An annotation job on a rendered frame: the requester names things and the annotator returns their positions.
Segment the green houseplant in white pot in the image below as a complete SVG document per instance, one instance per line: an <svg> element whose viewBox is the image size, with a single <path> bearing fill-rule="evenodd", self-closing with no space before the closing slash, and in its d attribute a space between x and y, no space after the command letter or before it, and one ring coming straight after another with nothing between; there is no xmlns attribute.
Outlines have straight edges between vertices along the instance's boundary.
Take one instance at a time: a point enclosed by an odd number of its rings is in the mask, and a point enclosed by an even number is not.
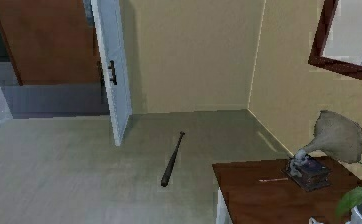
<svg viewBox="0 0 362 224"><path fill-rule="evenodd" d="M348 191L338 202L336 216L341 217L347 212L351 212L351 215L345 224L362 224L362 186Z"/></svg>

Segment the black baseball bat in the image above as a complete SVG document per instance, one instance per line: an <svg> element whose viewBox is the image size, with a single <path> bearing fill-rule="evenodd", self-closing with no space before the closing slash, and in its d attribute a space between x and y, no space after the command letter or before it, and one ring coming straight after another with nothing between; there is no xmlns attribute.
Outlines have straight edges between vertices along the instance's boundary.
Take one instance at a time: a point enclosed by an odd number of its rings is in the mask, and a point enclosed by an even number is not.
<svg viewBox="0 0 362 224"><path fill-rule="evenodd" d="M185 135L185 132L181 131L180 136L179 136L178 141L177 141L177 144L176 144L176 147L175 147L175 149L174 149L174 151L172 153L172 156L169 159L167 167L166 167L166 169L164 171L164 174L162 176L162 179L161 179L161 186L162 187L166 187L168 185L168 183L169 183L169 180L170 180L170 177L172 175L173 168L174 168L174 164L176 162L178 150L179 150L179 147L180 147L180 144L181 144L181 141L182 141L184 135Z"/></svg>

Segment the white room door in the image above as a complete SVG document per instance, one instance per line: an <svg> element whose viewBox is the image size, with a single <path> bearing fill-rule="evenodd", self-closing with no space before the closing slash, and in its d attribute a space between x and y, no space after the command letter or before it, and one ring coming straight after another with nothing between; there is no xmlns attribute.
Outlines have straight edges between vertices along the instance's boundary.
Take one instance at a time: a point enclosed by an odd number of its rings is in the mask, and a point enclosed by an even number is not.
<svg viewBox="0 0 362 224"><path fill-rule="evenodd" d="M112 123L114 144L124 139L129 117L132 115L131 94L124 46L119 0L91 0L102 73ZM110 60L115 62L117 85L109 78Z"/></svg>

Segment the red pencil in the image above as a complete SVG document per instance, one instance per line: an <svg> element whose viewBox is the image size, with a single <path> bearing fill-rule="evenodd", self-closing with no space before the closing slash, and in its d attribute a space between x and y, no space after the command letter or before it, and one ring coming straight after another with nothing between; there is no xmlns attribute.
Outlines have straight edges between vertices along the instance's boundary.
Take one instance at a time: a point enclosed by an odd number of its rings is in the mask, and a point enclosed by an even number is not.
<svg viewBox="0 0 362 224"><path fill-rule="evenodd" d="M259 179L258 181L261 183L268 183L268 182L279 182L279 181L286 181L289 180L287 177L285 178L272 178L272 179Z"/></svg>

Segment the brown wooden table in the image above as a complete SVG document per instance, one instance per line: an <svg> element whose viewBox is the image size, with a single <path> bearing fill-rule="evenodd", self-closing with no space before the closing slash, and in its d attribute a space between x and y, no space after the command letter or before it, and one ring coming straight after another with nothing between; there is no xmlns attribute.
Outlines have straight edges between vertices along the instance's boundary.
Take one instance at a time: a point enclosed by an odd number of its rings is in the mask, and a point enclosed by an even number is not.
<svg viewBox="0 0 362 224"><path fill-rule="evenodd" d="M215 224L309 224L311 217L323 224L345 224L350 215L337 217L342 196L362 180L339 162L321 157L331 169L328 187L307 192L283 173L285 159L216 163L218 182ZM259 179L289 180L261 183Z"/></svg>

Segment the brown wooden cupboard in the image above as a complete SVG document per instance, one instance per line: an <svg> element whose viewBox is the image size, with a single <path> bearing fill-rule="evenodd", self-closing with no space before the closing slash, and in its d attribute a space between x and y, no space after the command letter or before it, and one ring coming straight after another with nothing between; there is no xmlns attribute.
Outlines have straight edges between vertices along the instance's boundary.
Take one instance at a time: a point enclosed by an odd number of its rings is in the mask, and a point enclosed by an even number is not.
<svg viewBox="0 0 362 224"><path fill-rule="evenodd" d="M83 0L0 0L0 33L21 85L100 81Z"/></svg>

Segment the grey horn gramophone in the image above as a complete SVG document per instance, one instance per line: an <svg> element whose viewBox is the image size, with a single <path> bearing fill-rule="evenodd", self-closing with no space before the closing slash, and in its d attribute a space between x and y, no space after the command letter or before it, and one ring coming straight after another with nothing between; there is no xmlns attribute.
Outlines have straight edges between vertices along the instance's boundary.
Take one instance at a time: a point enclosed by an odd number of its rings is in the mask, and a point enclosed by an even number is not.
<svg viewBox="0 0 362 224"><path fill-rule="evenodd" d="M283 172L307 192L330 185L331 169L310 156L322 151L331 159L353 164L361 161L361 126L330 110L321 110L314 125L314 138L291 157Z"/></svg>

